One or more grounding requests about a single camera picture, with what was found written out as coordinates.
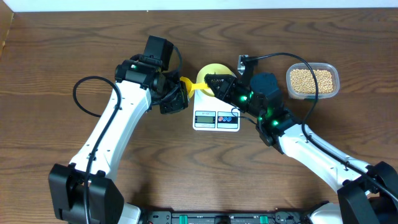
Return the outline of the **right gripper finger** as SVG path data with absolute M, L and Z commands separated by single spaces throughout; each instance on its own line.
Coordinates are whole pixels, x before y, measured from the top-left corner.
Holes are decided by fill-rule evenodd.
M 228 90 L 236 77 L 231 74 L 206 74 L 204 80 L 211 90 Z
M 208 82 L 207 85 L 213 92 L 215 98 L 223 99 L 224 98 L 224 91 L 222 90 L 224 82 Z

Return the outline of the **yellow plastic measuring scoop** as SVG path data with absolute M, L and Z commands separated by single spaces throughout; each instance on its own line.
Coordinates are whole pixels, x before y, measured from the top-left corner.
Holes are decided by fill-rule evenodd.
M 184 82 L 184 84 L 187 88 L 187 93 L 188 93 L 189 98 L 191 98 L 193 96 L 193 94 L 195 93 L 195 90 L 209 90 L 210 89 L 206 83 L 193 83 L 187 77 L 180 77 L 180 81 Z

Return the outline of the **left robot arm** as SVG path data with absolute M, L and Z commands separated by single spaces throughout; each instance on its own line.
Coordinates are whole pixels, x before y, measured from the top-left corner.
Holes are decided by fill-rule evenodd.
M 153 106 L 172 114 L 188 106 L 180 70 L 169 70 L 178 48 L 149 36 L 143 54 L 119 64 L 105 110 L 69 165 L 55 164 L 49 188 L 55 217 L 67 223 L 140 223 L 142 211 L 125 202 L 114 181 L 127 143 L 142 116 Z

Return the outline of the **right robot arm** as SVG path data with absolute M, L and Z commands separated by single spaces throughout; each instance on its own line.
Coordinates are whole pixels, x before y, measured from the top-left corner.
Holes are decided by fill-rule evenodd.
M 337 194 L 338 203 L 323 203 L 303 215 L 304 223 L 397 223 L 397 172 L 386 162 L 372 166 L 317 136 L 284 106 L 272 73 L 244 84 L 232 75 L 205 75 L 214 96 L 257 119 L 267 146 L 299 161 Z

